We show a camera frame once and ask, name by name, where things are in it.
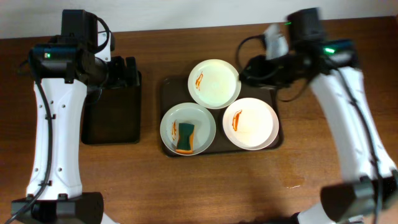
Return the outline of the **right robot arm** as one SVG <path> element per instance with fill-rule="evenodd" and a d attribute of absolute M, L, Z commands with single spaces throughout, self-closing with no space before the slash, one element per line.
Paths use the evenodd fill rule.
<path fill-rule="evenodd" d="M 343 182 L 321 189 L 320 201 L 280 223 L 362 223 L 397 203 L 397 166 L 382 145 L 364 92 L 354 43 L 329 40 L 318 9 L 287 17 L 257 35 L 266 50 L 239 66 L 248 85 L 288 88 L 296 80 L 316 96 L 338 150 Z"/>

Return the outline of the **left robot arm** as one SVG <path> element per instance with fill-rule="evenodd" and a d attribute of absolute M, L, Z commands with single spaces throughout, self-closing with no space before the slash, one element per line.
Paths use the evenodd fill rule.
<path fill-rule="evenodd" d="M 61 33 L 29 51 L 37 102 L 35 157 L 26 196 L 11 221 L 111 223 L 99 192 L 84 192 L 80 144 L 135 144 L 141 127 L 141 73 L 134 57 L 113 57 L 114 35 L 82 9 L 62 12 Z"/>

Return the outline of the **green and orange sponge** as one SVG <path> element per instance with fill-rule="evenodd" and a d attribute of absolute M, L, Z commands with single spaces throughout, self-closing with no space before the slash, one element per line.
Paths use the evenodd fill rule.
<path fill-rule="evenodd" d="M 193 138 L 195 126 L 190 123 L 178 124 L 178 141 L 176 152 L 180 154 L 193 154 Z"/>

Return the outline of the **white plate top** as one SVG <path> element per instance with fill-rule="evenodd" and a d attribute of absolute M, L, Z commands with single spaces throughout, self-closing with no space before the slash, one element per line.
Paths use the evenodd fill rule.
<path fill-rule="evenodd" d="M 196 103 L 218 110 L 229 106 L 238 98 L 242 84 L 238 71 L 230 63 L 209 59 L 192 69 L 187 86 Z"/>

